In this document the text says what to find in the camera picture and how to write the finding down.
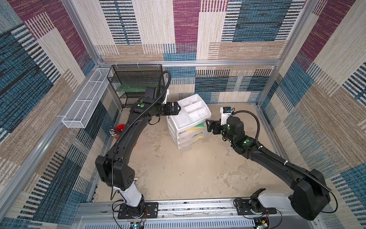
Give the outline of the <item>white plastic drawer organizer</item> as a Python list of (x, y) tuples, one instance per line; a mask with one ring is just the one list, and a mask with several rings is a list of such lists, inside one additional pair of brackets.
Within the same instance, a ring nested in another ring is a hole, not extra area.
[[(169, 133), (173, 141), (177, 144), (178, 149), (184, 149), (208, 136), (205, 121), (211, 118), (212, 113), (207, 104), (198, 94), (182, 99), (178, 101), (178, 104), (182, 108), (179, 115), (168, 116), (167, 124)], [(203, 129), (187, 131), (201, 123), (205, 124)], [(190, 141), (193, 135), (201, 132), (205, 134), (204, 138), (195, 142)]]

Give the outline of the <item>green sponge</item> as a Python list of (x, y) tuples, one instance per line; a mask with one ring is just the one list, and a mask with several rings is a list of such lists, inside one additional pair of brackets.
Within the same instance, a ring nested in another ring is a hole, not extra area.
[(195, 131), (195, 130), (201, 130), (205, 127), (205, 124), (204, 123), (201, 123), (201, 124), (198, 124), (190, 129), (188, 129), (187, 131)]

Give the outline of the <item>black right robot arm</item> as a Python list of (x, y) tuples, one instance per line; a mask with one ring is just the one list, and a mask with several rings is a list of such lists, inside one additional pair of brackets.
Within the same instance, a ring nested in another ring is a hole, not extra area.
[(258, 163), (284, 181), (293, 190), (290, 203), (299, 216), (314, 220), (330, 202), (331, 189), (326, 186), (320, 171), (299, 167), (268, 150), (245, 134), (244, 124), (238, 117), (230, 116), (225, 125), (207, 119), (206, 125), (209, 133), (221, 135), (237, 154)]

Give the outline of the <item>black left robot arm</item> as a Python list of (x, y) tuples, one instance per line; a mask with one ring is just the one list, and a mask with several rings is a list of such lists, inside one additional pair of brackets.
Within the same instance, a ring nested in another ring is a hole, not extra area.
[(180, 111), (178, 102), (164, 103), (145, 97), (134, 103), (117, 141), (105, 156), (98, 156), (95, 160), (101, 181), (120, 193), (124, 200), (121, 208), (133, 218), (141, 217), (145, 209), (144, 197), (134, 184), (135, 171), (128, 166), (132, 150), (153, 116), (178, 115)]

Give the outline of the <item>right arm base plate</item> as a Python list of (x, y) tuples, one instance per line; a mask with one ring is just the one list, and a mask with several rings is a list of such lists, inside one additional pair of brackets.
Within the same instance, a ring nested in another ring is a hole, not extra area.
[(266, 214), (277, 214), (276, 208), (266, 208), (257, 199), (235, 198), (233, 205), (238, 215), (242, 216), (264, 216)]

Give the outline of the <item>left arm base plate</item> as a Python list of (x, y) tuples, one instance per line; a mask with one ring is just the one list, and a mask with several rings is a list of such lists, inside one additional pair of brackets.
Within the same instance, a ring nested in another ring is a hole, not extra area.
[(146, 202), (137, 207), (122, 204), (118, 211), (118, 219), (156, 219), (158, 217), (159, 203)]

